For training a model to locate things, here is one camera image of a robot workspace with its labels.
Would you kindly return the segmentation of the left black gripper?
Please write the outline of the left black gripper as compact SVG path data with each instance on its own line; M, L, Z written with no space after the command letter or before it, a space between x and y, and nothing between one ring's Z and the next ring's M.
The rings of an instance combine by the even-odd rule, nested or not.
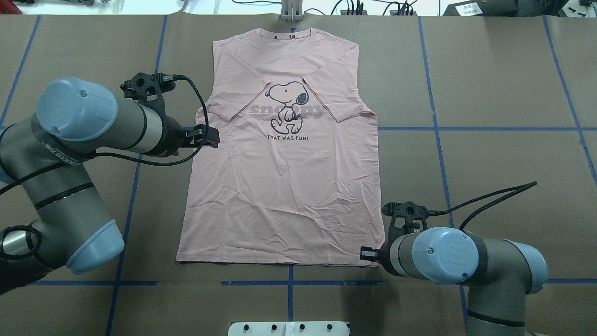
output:
M166 117L162 138L161 157L178 155L180 148L200 146L218 148L220 144L220 135L217 128L197 124L192 129L185 129L171 117Z

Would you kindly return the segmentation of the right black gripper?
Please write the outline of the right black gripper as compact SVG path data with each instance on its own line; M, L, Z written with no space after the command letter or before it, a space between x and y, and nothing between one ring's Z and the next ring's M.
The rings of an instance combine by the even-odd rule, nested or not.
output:
M361 249L360 260L362 261L377 261L377 263L392 276L397 275L390 260L390 244L388 241L384 242L379 249Z

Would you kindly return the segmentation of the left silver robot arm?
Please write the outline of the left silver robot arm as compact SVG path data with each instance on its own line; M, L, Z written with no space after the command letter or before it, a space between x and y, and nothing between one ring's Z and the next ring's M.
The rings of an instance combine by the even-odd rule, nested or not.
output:
M1 132L1 189L22 186L38 213L25 225L1 230L1 293L28 286L65 266L83 274L125 247L84 162L114 157L168 167L101 147L150 157L177 155L182 147L218 147L218 130L205 118L185 129L166 114L163 94L185 75L138 73L124 81L123 97L75 77L59 78L39 97L35 113Z

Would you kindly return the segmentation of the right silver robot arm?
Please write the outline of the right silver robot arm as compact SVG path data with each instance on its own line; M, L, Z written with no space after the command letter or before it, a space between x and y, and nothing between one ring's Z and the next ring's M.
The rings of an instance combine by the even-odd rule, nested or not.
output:
M450 227L403 234L379 249L363 246L360 258L394 276L467 287L468 336L530 336L526 297L548 280L547 262L535 247Z

